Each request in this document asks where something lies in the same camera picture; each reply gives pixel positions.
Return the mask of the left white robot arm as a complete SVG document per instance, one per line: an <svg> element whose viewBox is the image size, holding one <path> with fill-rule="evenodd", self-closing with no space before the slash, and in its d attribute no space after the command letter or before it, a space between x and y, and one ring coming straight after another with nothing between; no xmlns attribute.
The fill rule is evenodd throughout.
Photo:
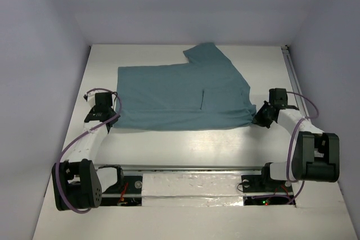
<svg viewBox="0 0 360 240"><path fill-rule="evenodd" d="M52 167L56 208L77 214L98 208L104 192L127 188L120 165L94 164L102 142L120 118L120 110L114 109L120 98L117 92L94 88L84 99L92 108L84 119L82 134L61 151Z"/></svg>

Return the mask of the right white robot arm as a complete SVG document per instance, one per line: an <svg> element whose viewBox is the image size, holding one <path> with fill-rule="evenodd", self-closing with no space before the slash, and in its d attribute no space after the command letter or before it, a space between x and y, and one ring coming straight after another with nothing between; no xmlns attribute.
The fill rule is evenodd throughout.
<svg viewBox="0 0 360 240"><path fill-rule="evenodd" d="M265 101L253 118L253 124L269 129L272 124L284 128L290 134L287 158L284 162L269 162L259 176L260 186L271 191L280 181L337 182L340 176L340 139L334 133L326 133L312 124L319 116L305 116L288 104L288 92L283 88L269 90Z"/></svg>

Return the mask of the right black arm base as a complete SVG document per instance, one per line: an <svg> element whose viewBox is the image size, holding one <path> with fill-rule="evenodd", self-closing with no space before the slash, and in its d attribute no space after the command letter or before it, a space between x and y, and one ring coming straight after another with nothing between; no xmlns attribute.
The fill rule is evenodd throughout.
<svg viewBox="0 0 360 240"><path fill-rule="evenodd" d="M284 180L270 177L270 163L265 164L260 174L242 175L236 189L243 194L245 206L287 205L293 198L292 186Z"/></svg>

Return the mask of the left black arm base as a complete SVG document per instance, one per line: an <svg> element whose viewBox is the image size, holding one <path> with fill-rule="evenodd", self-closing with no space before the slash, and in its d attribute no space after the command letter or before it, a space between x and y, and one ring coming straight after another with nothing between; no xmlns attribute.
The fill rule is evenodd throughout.
<svg viewBox="0 0 360 240"><path fill-rule="evenodd" d="M120 166L115 168L117 182L103 192L100 206L141 206L143 176L124 174Z"/></svg>

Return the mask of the teal t shirt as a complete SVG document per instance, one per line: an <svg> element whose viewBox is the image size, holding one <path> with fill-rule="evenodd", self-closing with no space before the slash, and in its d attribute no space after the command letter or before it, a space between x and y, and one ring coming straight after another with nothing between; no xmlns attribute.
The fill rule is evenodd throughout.
<svg viewBox="0 0 360 240"><path fill-rule="evenodd" d="M186 64L118 68L117 128L208 130L248 126L257 109L250 86L213 43L184 51Z"/></svg>

